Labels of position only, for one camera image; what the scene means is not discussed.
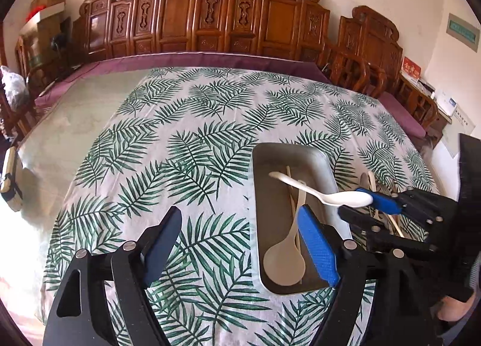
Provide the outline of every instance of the purple fabric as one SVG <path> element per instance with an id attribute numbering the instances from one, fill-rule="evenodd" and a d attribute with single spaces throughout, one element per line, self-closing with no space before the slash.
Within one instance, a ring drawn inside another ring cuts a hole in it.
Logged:
<path id="1" fill-rule="evenodd" d="M 330 83 L 315 63 L 303 63 L 241 54 L 203 52 L 148 54 L 114 58 L 112 60 L 86 64 L 64 81 L 56 84 L 47 94 L 37 98 L 35 104 L 40 108 L 53 106 L 75 81 L 81 78 L 165 66 L 213 66 L 219 68 L 250 69 Z"/>
<path id="2" fill-rule="evenodd" d="M 408 136 L 424 138 L 426 131 L 416 121 L 410 113 L 403 107 L 402 104 L 389 92 L 383 92 L 378 99 L 384 108 L 394 117 L 400 127 L 406 132 Z"/>

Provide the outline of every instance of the wooden backrest panel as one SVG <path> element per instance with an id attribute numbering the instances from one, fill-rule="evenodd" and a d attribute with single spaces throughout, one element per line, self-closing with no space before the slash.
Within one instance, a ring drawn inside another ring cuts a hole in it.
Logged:
<path id="1" fill-rule="evenodd" d="M 318 1 L 86 0 L 74 34 L 87 61 L 219 51 L 317 62 L 329 25 Z"/>
<path id="2" fill-rule="evenodd" d="M 389 87 L 401 69 L 399 31 L 388 18 L 365 5 L 353 8 L 352 14 L 350 19 L 341 16 L 338 45 L 384 69 Z"/>

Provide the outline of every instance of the beige ladle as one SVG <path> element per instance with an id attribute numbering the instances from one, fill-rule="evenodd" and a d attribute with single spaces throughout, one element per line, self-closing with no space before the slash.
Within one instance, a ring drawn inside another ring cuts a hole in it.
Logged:
<path id="1" fill-rule="evenodd" d="M 298 230 L 297 215 L 299 209 L 305 204 L 305 183 L 299 180 L 299 196 L 297 199 L 296 215 L 287 237 L 280 243 L 270 247 L 264 254 L 264 270 L 267 276 L 281 286 L 291 286 L 298 283 L 305 273 L 305 262 L 300 251 L 295 245 L 295 236 Z"/>

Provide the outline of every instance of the spoon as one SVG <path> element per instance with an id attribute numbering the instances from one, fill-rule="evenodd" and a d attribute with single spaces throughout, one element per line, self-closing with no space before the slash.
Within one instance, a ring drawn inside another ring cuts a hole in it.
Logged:
<path id="1" fill-rule="evenodd" d="M 264 254 L 264 270 L 268 277 L 281 286 L 291 286 L 298 283 L 305 273 L 305 262 L 301 252 L 295 244 L 295 236 L 298 231 L 297 215 L 299 209 L 305 203 L 305 184 L 299 183 L 299 196 L 297 210 L 286 238 L 268 249 Z"/>
<path id="2" fill-rule="evenodd" d="M 280 181 L 287 183 L 290 186 L 296 187 L 299 190 L 304 190 L 314 197 L 317 197 L 323 204 L 332 207 L 340 207 L 347 205 L 349 207 L 366 207 L 372 203 L 372 197 L 366 192 L 362 191 L 340 191 L 333 194 L 323 194 L 309 186 L 305 186 L 299 183 L 297 180 L 289 178 L 282 172 L 269 172 L 271 178 L 279 179 Z"/>

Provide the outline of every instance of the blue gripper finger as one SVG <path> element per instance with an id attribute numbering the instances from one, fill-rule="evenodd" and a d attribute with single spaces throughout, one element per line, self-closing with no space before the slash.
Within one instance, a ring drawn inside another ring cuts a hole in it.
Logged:
<path id="1" fill-rule="evenodd" d="M 314 266 L 316 266 L 317 273 L 329 283 L 329 286 L 336 286 L 341 279 L 336 268 L 336 256 L 318 226 L 319 221 L 317 221 L 310 208 L 302 206 L 299 209 L 297 223 L 302 240 L 307 246 Z"/>

